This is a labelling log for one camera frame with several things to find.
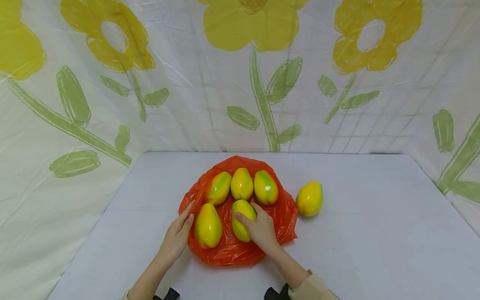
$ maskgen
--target person's left hand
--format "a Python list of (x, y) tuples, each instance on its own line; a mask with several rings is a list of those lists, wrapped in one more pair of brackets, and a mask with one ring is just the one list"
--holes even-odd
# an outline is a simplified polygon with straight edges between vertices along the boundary
[(167, 262), (169, 266), (182, 254), (187, 245), (188, 234), (193, 224), (193, 214), (190, 214), (193, 203), (194, 201), (170, 224), (162, 246), (158, 250), (157, 255)]

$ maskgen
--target green stem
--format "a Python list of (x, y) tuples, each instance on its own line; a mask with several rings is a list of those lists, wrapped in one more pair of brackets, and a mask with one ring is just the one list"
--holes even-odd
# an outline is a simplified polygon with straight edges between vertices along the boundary
[(438, 188), (446, 194), (449, 184), (456, 181), (480, 154), (480, 114), (477, 116), (462, 144), (455, 152), (437, 181)]
[(115, 147), (106, 143), (104, 140), (100, 139), (93, 133), (83, 129), (82, 127), (76, 126), (55, 111), (49, 109), (40, 100), (25, 91), (14, 80), (7, 80), (15, 96), (17, 96), (20, 101), (22, 101), (29, 109), (31, 109), (36, 115), (45, 120), (47, 123), (60, 129), (66, 134), (77, 138), (85, 144), (92, 146), (93, 148), (108, 155), (109, 157), (121, 162), (126, 167), (130, 165), (130, 163), (132, 162), (131, 157), (129, 157), (123, 152), (118, 151)]
[(140, 85), (138, 84), (137, 76), (135, 76), (133, 70), (129, 70), (127, 72), (132, 78), (133, 89), (135, 90), (135, 94), (137, 95), (138, 110), (140, 111), (140, 121), (147, 122), (147, 112), (145, 110), (144, 97), (142, 96), (142, 90), (140, 89)]
[(350, 93), (350, 90), (352, 89), (352, 86), (355, 83), (356, 79), (357, 79), (357, 73), (352, 74), (352, 76), (350, 77), (347, 85), (343, 89), (343, 92), (340, 95), (340, 98), (338, 98), (338, 101), (335, 103), (335, 106), (332, 108), (332, 110), (328, 114), (327, 118), (325, 119), (325, 121), (324, 121), (325, 125), (328, 124), (332, 120), (333, 116), (338, 112), (338, 110), (342, 106), (343, 102), (347, 98), (348, 94)]
[(270, 152), (280, 152), (280, 143), (278, 142), (275, 120), (273, 119), (270, 104), (268, 104), (267, 97), (265, 96), (264, 84), (260, 75), (257, 51), (255, 48), (252, 49), (252, 54), (250, 55), (250, 81), (252, 83), (252, 90), (257, 102), (258, 110), (262, 117), (262, 123), (267, 135)]

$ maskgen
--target hand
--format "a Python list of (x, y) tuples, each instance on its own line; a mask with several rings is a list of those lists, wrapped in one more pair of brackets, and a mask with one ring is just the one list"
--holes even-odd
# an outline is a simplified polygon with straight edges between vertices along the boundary
[(255, 242), (266, 255), (271, 256), (275, 251), (281, 249), (280, 244), (278, 244), (276, 240), (272, 217), (258, 204), (252, 203), (252, 207), (257, 212), (256, 220), (250, 220), (240, 212), (235, 212), (235, 217), (245, 225), (253, 242)]
[(173, 265), (187, 245), (188, 234), (193, 224), (193, 214), (190, 214), (193, 204), (194, 201), (170, 224), (162, 246), (158, 250), (157, 256), (165, 261), (169, 267)]

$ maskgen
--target black object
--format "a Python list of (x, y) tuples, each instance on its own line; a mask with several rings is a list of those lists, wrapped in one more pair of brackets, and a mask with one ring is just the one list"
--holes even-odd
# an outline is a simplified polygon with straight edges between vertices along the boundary
[(285, 284), (278, 294), (273, 288), (268, 288), (264, 300), (291, 300), (288, 296), (288, 284)]
[[(180, 298), (180, 294), (177, 293), (176, 290), (170, 288), (168, 289), (168, 293), (163, 300), (177, 300), (178, 298)], [(153, 296), (153, 300), (162, 300), (162, 298), (155, 295)]]

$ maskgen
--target person's right hand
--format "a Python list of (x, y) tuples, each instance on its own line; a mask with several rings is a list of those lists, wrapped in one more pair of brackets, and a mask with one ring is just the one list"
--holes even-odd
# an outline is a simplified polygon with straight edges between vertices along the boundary
[(258, 204), (252, 203), (252, 207), (257, 212), (256, 220), (250, 220), (240, 212), (235, 212), (235, 217), (245, 225), (253, 242), (255, 242), (266, 255), (270, 256), (280, 248), (276, 240), (272, 217)]

